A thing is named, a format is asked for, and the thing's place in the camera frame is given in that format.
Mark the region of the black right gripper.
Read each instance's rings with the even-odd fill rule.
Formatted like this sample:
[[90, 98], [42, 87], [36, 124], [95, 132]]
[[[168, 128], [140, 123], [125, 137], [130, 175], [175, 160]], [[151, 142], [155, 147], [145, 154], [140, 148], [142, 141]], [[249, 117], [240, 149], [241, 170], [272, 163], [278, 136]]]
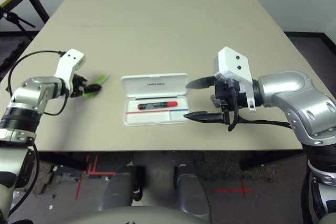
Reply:
[[186, 119], [201, 123], [237, 124], [241, 108], [247, 107], [246, 94], [240, 92], [239, 82], [236, 80], [217, 80], [214, 76], [203, 77], [189, 82], [187, 89], [206, 89], [215, 86], [215, 98], [219, 101], [222, 113], [208, 113], [206, 111], [185, 114]]

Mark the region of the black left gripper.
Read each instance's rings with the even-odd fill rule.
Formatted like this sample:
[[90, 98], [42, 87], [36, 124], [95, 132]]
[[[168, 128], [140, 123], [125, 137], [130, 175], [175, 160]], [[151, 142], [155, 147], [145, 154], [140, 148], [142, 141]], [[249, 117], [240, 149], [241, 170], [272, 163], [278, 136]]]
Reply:
[[86, 85], [87, 79], [84, 77], [74, 74], [74, 77], [72, 79], [72, 93], [70, 97], [80, 97], [83, 95], [84, 98], [88, 99], [93, 96], [93, 92], [85, 92], [86, 90], [100, 90], [101, 85], [100, 84], [90, 84]]

